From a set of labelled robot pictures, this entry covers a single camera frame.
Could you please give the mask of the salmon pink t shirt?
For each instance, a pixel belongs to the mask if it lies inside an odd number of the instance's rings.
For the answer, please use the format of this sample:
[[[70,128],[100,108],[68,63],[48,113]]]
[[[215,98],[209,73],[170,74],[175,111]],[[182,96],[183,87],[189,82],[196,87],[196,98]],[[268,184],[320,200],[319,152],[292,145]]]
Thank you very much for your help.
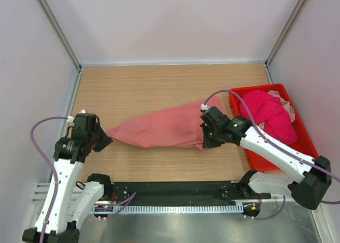
[[[201,105],[205,99],[136,116],[106,131],[114,140],[143,147],[203,150]]]

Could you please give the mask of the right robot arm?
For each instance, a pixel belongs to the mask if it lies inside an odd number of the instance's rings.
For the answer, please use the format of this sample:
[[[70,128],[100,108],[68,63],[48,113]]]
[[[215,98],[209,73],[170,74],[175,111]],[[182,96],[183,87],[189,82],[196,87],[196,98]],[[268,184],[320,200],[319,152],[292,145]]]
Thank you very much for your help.
[[[252,121],[236,116],[229,119],[217,107],[201,105],[205,148],[232,143],[265,158],[284,175],[247,173],[248,186],[258,194],[290,196],[306,209],[316,210],[332,184],[330,161],[315,159],[274,139],[253,125]]]

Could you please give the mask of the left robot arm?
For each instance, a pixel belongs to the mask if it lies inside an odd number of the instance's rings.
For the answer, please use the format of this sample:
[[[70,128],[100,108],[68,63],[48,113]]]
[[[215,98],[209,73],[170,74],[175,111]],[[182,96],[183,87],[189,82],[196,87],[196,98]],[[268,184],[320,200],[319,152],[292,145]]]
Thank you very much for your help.
[[[53,161],[42,155],[51,168],[51,179],[40,215],[32,228],[22,235],[24,242],[78,242],[80,229],[95,203],[110,197],[113,186],[108,175],[91,174],[80,195],[71,197],[87,156],[111,144],[95,114],[80,111],[66,117],[71,124],[67,135],[55,144]]]

